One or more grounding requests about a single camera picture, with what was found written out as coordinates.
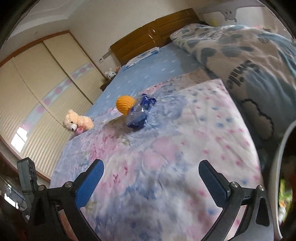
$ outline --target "orange ball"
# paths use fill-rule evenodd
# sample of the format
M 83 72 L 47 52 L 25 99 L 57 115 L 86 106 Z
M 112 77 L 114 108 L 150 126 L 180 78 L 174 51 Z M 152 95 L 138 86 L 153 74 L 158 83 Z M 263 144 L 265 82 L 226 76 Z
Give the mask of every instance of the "orange ball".
M 124 95 L 124 96 L 118 97 L 116 101 L 116 108 L 120 113 L 127 116 L 131 108 L 134 106 L 135 102 L 136 101 L 133 97 Z

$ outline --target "stuffed toy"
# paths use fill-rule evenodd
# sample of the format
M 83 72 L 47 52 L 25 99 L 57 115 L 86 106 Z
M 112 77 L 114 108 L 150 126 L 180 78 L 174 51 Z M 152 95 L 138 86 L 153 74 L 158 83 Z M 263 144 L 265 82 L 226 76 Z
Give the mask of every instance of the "stuffed toy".
M 110 68 L 109 72 L 105 72 L 105 75 L 108 77 L 108 79 L 112 79 L 116 75 L 116 73 L 113 72 Z
M 69 131 L 74 132 L 76 136 L 94 127 L 94 124 L 89 117 L 78 115 L 73 110 L 69 110 L 63 120 L 63 125 Z

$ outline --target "bed frame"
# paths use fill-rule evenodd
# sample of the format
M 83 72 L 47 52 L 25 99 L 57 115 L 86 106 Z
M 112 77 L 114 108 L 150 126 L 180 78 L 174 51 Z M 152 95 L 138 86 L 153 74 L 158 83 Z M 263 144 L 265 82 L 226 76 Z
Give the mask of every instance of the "bed frame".
M 170 35 L 178 29 L 198 23 L 199 19 L 192 8 L 188 8 L 152 21 L 122 39 L 110 48 L 122 65 L 139 54 L 153 48 L 163 47 L 171 42 Z

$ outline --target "floral blanket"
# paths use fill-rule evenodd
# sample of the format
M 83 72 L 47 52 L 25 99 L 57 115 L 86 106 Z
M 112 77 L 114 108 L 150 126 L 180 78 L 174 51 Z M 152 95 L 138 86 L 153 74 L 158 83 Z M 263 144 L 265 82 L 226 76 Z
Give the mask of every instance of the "floral blanket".
M 146 92 L 157 100 L 146 126 L 129 129 L 116 108 L 97 116 L 92 130 L 65 146 L 51 187 L 101 159 L 104 175 L 81 210 L 102 240 L 201 240 L 221 208 L 198 174 L 199 162 L 207 159 L 229 181 L 255 188 L 263 183 L 256 149 L 223 82 L 202 69 Z M 230 236 L 241 218 L 242 212 Z

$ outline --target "screw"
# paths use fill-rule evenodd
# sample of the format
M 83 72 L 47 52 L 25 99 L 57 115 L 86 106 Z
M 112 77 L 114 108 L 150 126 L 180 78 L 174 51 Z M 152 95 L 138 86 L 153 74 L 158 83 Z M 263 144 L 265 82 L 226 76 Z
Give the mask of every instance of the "screw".
M 237 188 L 239 186 L 237 182 L 231 182 L 230 185 L 234 188 Z
M 66 188 L 70 188 L 70 187 L 72 187 L 72 184 L 73 184 L 72 182 L 66 182 L 65 183 L 65 187 Z
M 264 191 L 265 190 L 265 188 L 262 185 L 259 185 L 258 186 L 258 189 L 261 190 L 261 191 Z
M 42 190 L 44 190 L 44 188 L 45 188 L 44 185 L 40 185 L 40 186 L 38 187 L 38 190 L 39 190 L 39 191 L 42 191 Z

